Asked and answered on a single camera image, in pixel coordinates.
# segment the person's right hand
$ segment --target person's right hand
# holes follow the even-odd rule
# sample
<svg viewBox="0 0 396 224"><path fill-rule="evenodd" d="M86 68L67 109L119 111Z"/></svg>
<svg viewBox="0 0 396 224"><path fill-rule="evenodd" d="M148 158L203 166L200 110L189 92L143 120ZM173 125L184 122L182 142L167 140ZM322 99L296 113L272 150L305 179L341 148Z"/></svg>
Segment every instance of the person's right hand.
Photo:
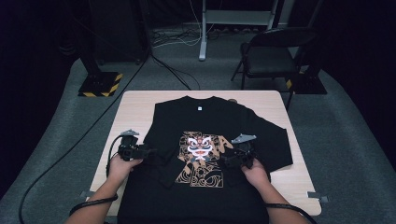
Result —
<svg viewBox="0 0 396 224"><path fill-rule="evenodd" d="M128 174L134 170L134 166L140 164L142 161L143 160L124 161L121 156L117 154L110 161L110 171L107 180L121 185Z"/></svg>
<svg viewBox="0 0 396 224"><path fill-rule="evenodd" d="M242 166L241 169L245 174L247 181L256 189L258 187L271 184L264 167L258 160L253 160L253 166L250 169L246 166Z"/></svg>

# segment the black t-shirt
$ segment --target black t-shirt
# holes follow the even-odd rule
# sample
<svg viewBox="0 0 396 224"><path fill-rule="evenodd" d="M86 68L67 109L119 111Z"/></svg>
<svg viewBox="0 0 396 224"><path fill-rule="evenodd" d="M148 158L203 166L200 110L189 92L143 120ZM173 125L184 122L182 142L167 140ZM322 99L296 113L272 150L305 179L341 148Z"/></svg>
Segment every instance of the black t-shirt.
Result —
<svg viewBox="0 0 396 224"><path fill-rule="evenodd" d="M287 131L219 97L158 103L145 144L156 157L130 174L119 223L268 223L262 198L239 168L225 168L240 133L256 135L268 172L292 164Z"/></svg>

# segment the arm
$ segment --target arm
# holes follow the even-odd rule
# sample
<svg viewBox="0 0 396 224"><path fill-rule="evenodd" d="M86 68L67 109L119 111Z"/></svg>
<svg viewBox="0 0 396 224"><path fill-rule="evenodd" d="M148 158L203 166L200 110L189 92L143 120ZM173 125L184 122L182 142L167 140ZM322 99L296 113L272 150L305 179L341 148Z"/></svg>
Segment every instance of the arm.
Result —
<svg viewBox="0 0 396 224"><path fill-rule="evenodd" d="M242 167L242 172L247 177L247 181L256 188L262 196L265 203L285 203L288 201L274 188L268 180L267 174L262 164L254 159L253 166L248 169L246 166ZM281 209L281 208L267 208L271 223L273 224L306 224L307 221L298 212Z"/></svg>
<svg viewBox="0 0 396 224"><path fill-rule="evenodd" d="M88 202L111 198L116 195L117 190L122 185L124 179L134 169L133 167L142 162L142 160L124 161L120 155L116 155L110 162L110 172L105 183L91 196ZM66 224L87 223L103 224L110 208L111 203L101 203L93 206L78 209Z"/></svg>

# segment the black sleeve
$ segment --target black sleeve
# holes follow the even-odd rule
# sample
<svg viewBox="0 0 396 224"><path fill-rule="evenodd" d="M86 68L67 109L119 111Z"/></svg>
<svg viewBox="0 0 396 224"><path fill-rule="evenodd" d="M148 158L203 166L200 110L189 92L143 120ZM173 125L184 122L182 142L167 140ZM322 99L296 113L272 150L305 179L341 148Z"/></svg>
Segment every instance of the black sleeve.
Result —
<svg viewBox="0 0 396 224"><path fill-rule="evenodd" d="M286 129L260 118L253 110L246 111L247 134L254 134L255 151L268 172L293 164L290 143Z"/></svg>
<svg viewBox="0 0 396 224"><path fill-rule="evenodd" d="M169 115L165 104L156 104L152 124L144 139L145 144L157 149L155 162L161 165L167 164L178 153L176 148L180 133Z"/></svg>

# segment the black chair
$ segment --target black chair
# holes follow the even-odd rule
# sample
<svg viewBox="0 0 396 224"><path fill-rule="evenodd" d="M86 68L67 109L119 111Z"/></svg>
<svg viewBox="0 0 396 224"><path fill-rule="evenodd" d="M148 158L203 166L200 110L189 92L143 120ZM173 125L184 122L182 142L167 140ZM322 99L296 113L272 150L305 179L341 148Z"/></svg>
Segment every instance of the black chair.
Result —
<svg viewBox="0 0 396 224"><path fill-rule="evenodd" d="M291 97L296 90L298 75L304 54L318 38L312 28L292 27L275 28L260 32L240 47L242 59L233 73L231 81L243 65L241 90L245 88L245 77L265 78L283 77L289 88L289 109ZM291 56L289 48L299 47L296 55Z"/></svg>

